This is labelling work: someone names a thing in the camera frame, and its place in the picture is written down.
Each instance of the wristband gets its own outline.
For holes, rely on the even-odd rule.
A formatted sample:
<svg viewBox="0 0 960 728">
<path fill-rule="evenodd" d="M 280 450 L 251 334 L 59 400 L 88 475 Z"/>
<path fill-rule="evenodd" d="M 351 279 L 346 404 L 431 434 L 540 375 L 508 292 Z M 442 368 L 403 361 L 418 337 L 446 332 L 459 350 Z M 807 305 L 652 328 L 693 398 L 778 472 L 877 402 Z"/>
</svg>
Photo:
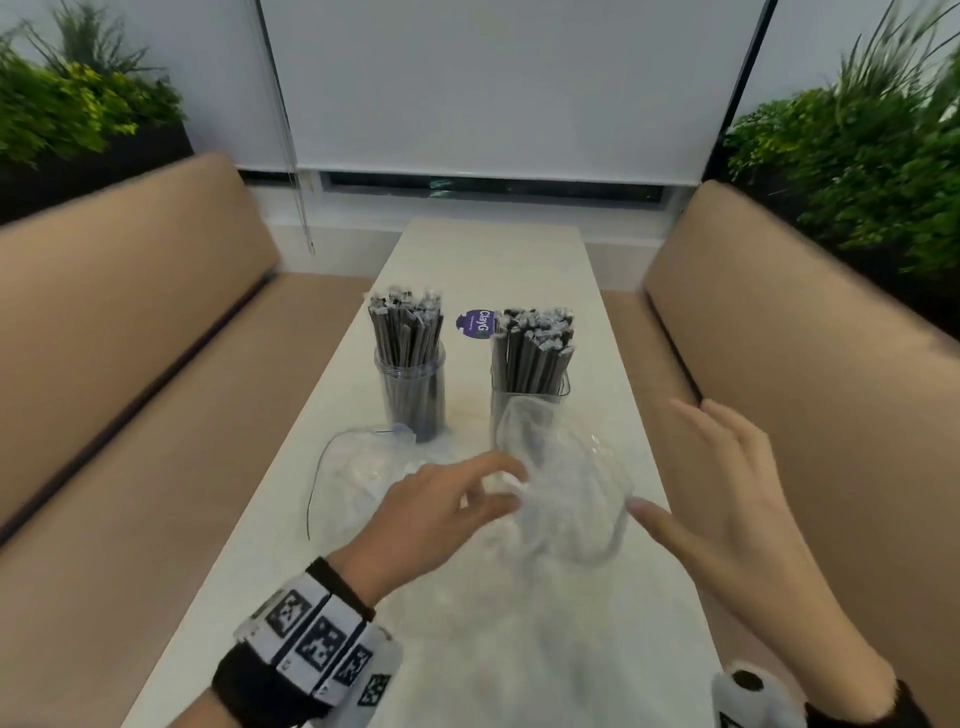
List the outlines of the wristband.
<svg viewBox="0 0 960 728">
<path fill-rule="evenodd" d="M 372 624 L 373 616 L 318 559 L 237 629 L 238 644 L 217 668 L 212 689 L 244 728 L 302 725 L 345 700 L 368 709 L 352 713 L 351 728 L 366 725 L 400 655 L 391 636 Z"/>
</svg>

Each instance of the hand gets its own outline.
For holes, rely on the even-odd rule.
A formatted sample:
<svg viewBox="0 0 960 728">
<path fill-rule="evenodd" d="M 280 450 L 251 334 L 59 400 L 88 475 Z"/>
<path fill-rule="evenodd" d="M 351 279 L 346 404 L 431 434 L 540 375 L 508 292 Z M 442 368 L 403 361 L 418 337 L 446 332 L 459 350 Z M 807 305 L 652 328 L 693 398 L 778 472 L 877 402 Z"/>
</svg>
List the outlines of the hand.
<svg viewBox="0 0 960 728">
<path fill-rule="evenodd" d="M 327 562 L 372 607 L 444 564 L 479 528 L 520 507 L 512 494 L 484 491 L 483 478 L 500 472 L 527 480 L 520 461 L 503 452 L 424 465 L 394 483 L 360 534 Z"/>
<path fill-rule="evenodd" d="M 833 596 L 790 512 L 766 433 L 711 400 L 700 409 L 671 404 L 719 462 L 727 543 L 711 544 L 647 501 L 630 501 L 631 514 L 777 653 L 815 707 L 854 723 L 885 716 L 896 698 L 894 672 Z"/>
</svg>

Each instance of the backrest cushion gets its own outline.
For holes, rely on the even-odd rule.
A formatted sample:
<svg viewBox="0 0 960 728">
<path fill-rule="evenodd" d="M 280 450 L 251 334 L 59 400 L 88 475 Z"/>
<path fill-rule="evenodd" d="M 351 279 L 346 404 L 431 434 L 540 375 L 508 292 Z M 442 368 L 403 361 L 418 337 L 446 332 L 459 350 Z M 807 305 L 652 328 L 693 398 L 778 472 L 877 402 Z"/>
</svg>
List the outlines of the backrest cushion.
<svg viewBox="0 0 960 728">
<path fill-rule="evenodd" d="M 222 155 L 0 230 L 0 524 L 276 262 Z"/>
<path fill-rule="evenodd" d="M 644 285 L 704 396 L 770 434 L 843 607 L 955 723 L 960 345 L 717 182 Z"/>
</svg>

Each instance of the left hand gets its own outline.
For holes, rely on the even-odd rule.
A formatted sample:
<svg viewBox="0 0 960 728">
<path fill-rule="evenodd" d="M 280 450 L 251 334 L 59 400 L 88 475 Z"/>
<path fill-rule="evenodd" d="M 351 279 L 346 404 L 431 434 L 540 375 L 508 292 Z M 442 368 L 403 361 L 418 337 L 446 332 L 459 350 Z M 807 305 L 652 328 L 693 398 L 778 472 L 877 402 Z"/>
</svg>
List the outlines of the left hand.
<svg viewBox="0 0 960 728">
<path fill-rule="evenodd" d="M 478 529 L 515 512 L 520 500 L 487 494 L 481 480 L 510 473 L 522 482 L 522 463 L 485 452 L 455 465 L 424 465 L 390 486 L 370 522 L 349 544 L 327 557 L 365 604 L 440 567 Z M 461 507 L 462 499 L 467 505 Z"/>
</svg>

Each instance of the table surface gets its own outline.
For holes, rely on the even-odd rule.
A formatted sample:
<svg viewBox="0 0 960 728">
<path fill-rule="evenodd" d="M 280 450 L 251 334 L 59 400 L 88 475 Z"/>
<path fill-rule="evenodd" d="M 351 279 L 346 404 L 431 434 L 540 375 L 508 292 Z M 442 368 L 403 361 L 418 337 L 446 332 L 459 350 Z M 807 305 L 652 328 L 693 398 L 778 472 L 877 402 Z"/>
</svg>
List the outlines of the table surface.
<svg viewBox="0 0 960 728">
<path fill-rule="evenodd" d="M 456 316 L 478 308 L 563 305 L 576 316 L 578 345 L 569 369 L 572 393 L 564 407 L 617 452 L 637 495 L 666 503 L 576 228 L 414 220 L 376 288 L 385 290 L 391 283 L 444 293 L 447 423 L 458 457 L 483 451 L 489 444 L 490 345 L 456 330 Z M 320 453 L 338 432 L 384 421 L 372 364 L 371 322 L 362 303 L 357 301 L 356 318 L 134 702 L 124 728 L 166 726 L 209 684 L 232 645 L 236 625 L 317 556 L 316 544 L 307 540 L 305 513 Z M 590 601 L 603 602 L 603 623 L 596 617 L 591 623 L 597 639 L 613 637 L 604 660 L 613 666 L 623 702 L 610 709 L 609 720 L 597 716 L 593 724 L 616 720 L 618 728 L 712 725 L 709 680 L 719 663 L 692 583 L 632 522 L 610 569 L 613 576 L 606 587 L 599 592 L 588 588 L 594 590 Z M 576 601 L 570 596 L 571 603 Z M 404 644 L 408 654 L 404 668 L 374 717 L 376 725 L 429 722 L 417 716 L 415 705 L 423 654 L 417 645 L 408 646 Z M 509 655 L 500 657 L 510 660 Z M 458 719 L 466 718 L 470 725 L 493 725 L 480 717 L 469 719 L 463 715 L 468 708 L 455 707 Z"/>
</svg>

